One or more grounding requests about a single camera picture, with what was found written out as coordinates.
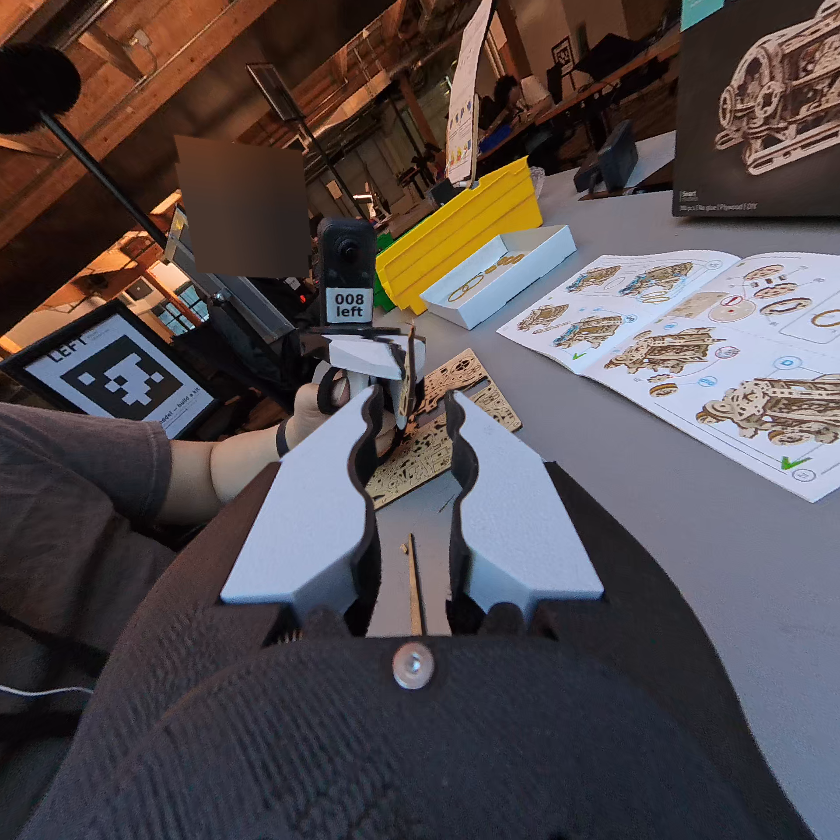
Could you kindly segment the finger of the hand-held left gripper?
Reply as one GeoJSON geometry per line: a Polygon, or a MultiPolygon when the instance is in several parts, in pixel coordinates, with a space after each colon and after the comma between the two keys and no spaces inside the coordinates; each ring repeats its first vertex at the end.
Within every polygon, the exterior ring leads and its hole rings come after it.
{"type": "MultiPolygon", "coordinates": [[[[406,338],[389,338],[388,339],[388,349],[392,354],[392,358],[396,363],[397,367],[397,375],[394,380],[389,381],[388,391],[391,396],[395,395],[396,390],[398,389],[399,385],[401,384],[402,379],[402,357],[403,351],[401,348],[404,348],[406,345],[406,338]]],[[[424,398],[425,398],[425,362],[426,362],[426,342],[424,338],[415,338],[415,365],[416,365],[416,391],[415,391],[415,403],[413,406],[413,410],[411,411],[408,420],[414,414],[416,414],[422,405],[424,398]]]]}
{"type": "Polygon", "coordinates": [[[396,359],[394,349],[406,352],[407,336],[364,338],[358,334],[332,334],[326,339],[331,367],[387,381],[403,378],[404,363],[396,359]]]}

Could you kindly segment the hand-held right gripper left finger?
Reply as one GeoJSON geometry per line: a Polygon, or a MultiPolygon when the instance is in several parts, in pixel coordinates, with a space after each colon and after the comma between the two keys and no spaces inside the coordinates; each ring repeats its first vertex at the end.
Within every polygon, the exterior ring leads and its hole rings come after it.
{"type": "Polygon", "coordinates": [[[296,627],[324,607],[367,634],[382,553],[366,484],[382,420],[382,387],[368,385],[283,456],[221,603],[279,605],[296,627]]]}

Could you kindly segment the thin wooden model part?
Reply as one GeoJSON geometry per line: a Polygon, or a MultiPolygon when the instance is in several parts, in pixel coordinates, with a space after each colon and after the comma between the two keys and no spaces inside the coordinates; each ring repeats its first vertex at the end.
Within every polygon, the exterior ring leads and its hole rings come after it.
{"type": "Polygon", "coordinates": [[[416,325],[412,322],[406,337],[406,345],[401,348],[402,352],[402,379],[401,384],[392,396],[396,427],[400,432],[405,432],[408,417],[413,410],[416,391],[416,365],[415,365],[415,338],[416,325]]]}

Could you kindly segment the person's left forearm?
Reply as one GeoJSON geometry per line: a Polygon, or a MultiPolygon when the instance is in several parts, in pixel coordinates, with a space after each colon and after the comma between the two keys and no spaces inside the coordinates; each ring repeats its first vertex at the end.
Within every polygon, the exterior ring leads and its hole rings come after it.
{"type": "Polygon", "coordinates": [[[280,461],[276,428],[216,443],[172,441],[170,478],[154,523],[201,526],[210,522],[265,467],[280,461]]]}

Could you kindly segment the plywood parts sheet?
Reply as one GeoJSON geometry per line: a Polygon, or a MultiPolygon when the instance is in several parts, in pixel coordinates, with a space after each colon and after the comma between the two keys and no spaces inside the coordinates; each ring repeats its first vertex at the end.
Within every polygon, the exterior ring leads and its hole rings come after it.
{"type": "Polygon", "coordinates": [[[448,471],[452,451],[445,413],[416,427],[367,483],[374,509],[383,509],[448,471]]]}

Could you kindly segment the black model kit box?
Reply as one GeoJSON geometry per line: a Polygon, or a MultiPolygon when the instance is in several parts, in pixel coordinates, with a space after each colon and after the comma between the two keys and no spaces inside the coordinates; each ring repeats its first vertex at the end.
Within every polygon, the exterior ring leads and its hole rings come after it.
{"type": "Polygon", "coordinates": [[[681,4],[673,215],[838,217],[839,2],[681,4]]]}

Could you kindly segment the group of wooden rings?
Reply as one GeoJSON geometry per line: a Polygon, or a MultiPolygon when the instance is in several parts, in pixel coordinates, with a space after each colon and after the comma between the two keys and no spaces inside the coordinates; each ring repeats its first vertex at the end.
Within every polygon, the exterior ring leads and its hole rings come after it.
{"type": "Polygon", "coordinates": [[[462,286],[453,289],[452,292],[449,293],[447,301],[448,302],[456,302],[462,298],[467,297],[470,295],[475,289],[477,289],[481,283],[490,275],[494,274],[495,272],[502,272],[507,270],[510,266],[515,266],[517,263],[522,261],[526,257],[526,253],[518,253],[514,255],[504,255],[500,257],[494,264],[483,269],[478,274],[471,277],[466,283],[462,286]]]}

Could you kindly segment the thin wooden rod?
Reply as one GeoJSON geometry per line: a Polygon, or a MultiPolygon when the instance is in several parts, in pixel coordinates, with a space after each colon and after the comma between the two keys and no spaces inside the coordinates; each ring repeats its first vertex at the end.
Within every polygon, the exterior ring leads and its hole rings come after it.
{"type": "Polygon", "coordinates": [[[409,533],[408,535],[406,554],[409,571],[409,616],[411,631],[414,636],[424,636],[427,633],[426,616],[417,562],[416,542],[413,533],[409,533]]]}

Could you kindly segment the white cardboard tray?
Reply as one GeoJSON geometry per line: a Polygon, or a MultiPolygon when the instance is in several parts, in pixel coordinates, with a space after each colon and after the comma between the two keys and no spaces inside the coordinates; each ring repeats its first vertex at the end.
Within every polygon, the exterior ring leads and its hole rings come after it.
{"type": "Polygon", "coordinates": [[[488,320],[533,282],[549,274],[572,256],[576,244],[568,225],[536,227],[500,234],[462,259],[455,268],[421,293],[427,310],[453,324],[471,330],[488,320]],[[448,302],[450,292],[494,264],[500,257],[526,253],[515,266],[488,276],[470,295],[448,302]]]}

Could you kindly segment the yellow plastic storage bin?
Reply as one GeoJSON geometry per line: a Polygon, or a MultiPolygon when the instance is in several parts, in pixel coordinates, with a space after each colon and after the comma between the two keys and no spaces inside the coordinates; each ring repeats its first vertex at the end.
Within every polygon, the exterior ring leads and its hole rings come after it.
{"type": "Polygon", "coordinates": [[[420,315],[421,294],[494,237],[543,224],[527,157],[479,179],[377,256],[376,272],[399,309],[420,315]]]}

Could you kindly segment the upright white paper sign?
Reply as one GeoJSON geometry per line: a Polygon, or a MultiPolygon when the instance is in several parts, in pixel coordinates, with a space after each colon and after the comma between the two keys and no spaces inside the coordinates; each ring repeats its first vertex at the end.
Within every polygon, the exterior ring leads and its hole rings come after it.
{"type": "Polygon", "coordinates": [[[454,187],[467,188],[475,180],[477,158],[476,79],[493,1],[482,1],[464,29],[455,77],[449,95],[445,145],[445,176],[454,187]]]}

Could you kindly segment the open instruction booklet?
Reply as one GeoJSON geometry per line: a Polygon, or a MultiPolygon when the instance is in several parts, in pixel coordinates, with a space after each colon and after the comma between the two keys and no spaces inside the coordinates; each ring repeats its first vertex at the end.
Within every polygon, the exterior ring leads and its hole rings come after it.
{"type": "Polygon", "coordinates": [[[806,501],[838,490],[837,255],[604,255],[497,332],[806,501]]]}

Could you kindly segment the framed left marker sign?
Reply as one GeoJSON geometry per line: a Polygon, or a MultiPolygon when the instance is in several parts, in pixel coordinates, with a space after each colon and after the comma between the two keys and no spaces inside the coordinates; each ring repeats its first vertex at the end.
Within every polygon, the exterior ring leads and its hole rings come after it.
{"type": "Polygon", "coordinates": [[[189,438],[223,404],[118,300],[30,344],[1,367],[56,409],[157,423],[169,439],[189,438]]]}

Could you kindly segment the person's dark grey shirt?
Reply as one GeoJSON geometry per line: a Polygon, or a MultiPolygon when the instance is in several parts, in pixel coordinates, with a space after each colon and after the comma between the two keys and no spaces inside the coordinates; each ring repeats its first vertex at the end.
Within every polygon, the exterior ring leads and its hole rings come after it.
{"type": "Polygon", "coordinates": [[[175,558],[154,534],[158,423],[2,404],[2,838],[65,760],[132,614],[175,558]]]}

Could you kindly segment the black fuzzy microphone on pole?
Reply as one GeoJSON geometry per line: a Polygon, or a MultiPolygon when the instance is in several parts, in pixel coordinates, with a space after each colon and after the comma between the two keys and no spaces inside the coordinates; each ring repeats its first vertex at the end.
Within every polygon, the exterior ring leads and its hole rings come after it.
{"type": "Polygon", "coordinates": [[[58,120],[60,115],[75,106],[80,94],[81,76],[60,50],[32,44],[1,48],[2,134],[19,135],[40,125],[45,126],[129,212],[154,242],[165,249],[167,236],[147,213],[123,193],[119,185],[58,120]]]}

